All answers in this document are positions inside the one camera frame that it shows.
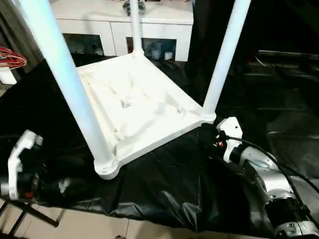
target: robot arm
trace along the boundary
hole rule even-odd
[[[8,178],[0,183],[1,195],[9,196],[11,200],[32,198],[38,184],[37,172],[32,173],[38,159],[42,137],[26,130],[13,147],[8,159]]]
[[[234,162],[242,167],[249,164],[260,179],[267,195],[265,210],[275,229],[276,238],[319,238],[318,228],[309,220],[308,208],[300,203],[276,163],[255,147],[246,146],[241,141],[230,138],[241,139],[242,131],[237,119],[231,117],[223,120],[217,126],[217,131],[218,145],[227,145],[224,161]]]

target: black tarp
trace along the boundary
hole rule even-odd
[[[77,66],[102,59],[74,58]],[[170,70],[178,69],[168,67],[165,73],[172,74]],[[302,82],[301,88],[309,82]],[[244,138],[283,155],[282,160],[302,173],[316,176],[318,169],[313,165],[319,148],[312,131],[319,122],[312,110],[316,105],[304,100],[297,80],[293,83],[230,75],[217,112],[220,117],[236,116]],[[129,163],[115,179],[104,181],[94,171],[93,157],[45,62],[0,97],[0,110],[0,137],[7,137],[0,138],[3,174],[14,136],[29,129],[44,138],[48,172],[42,178],[46,183],[40,204],[193,231],[270,236],[253,179],[236,165],[209,159],[199,144],[201,128]],[[297,131],[303,140],[298,142],[297,137],[294,146],[287,135]],[[59,184],[68,185],[63,193]]]

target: white plastic stool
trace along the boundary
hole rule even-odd
[[[131,0],[133,53],[75,68],[47,0],[12,0],[36,42],[94,156],[96,172],[114,178],[121,166],[199,127],[215,108],[250,0],[236,0],[204,106],[201,107],[142,49],[138,0]]]

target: white cabinet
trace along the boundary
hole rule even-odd
[[[111,22],[111,27],[116,55],[127,54],[127,37],[132,37],[131,24],[128,22]],[[141,23],[142,38],[176,40],[176,61],[187,61],[188,59],[191,30],[191,25]]]
[[[128,53],[131,18],[123,10],[123,1],[55,0],[51,6],[62,33],[98,35],[107,56]],[[146,2],[140,21],[142,38],[175,40],[175,60],[187,61],[193,26],[191,1]]]
[[[98,35],[105,56],[115,56],[110,22],[58,19],[62,33]]]

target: white shelf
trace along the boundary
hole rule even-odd
[[[124,1],[50,0],[57,19],[131,22],[123,10]],[[142,23],[193,25],[192,2],[146,2]]]

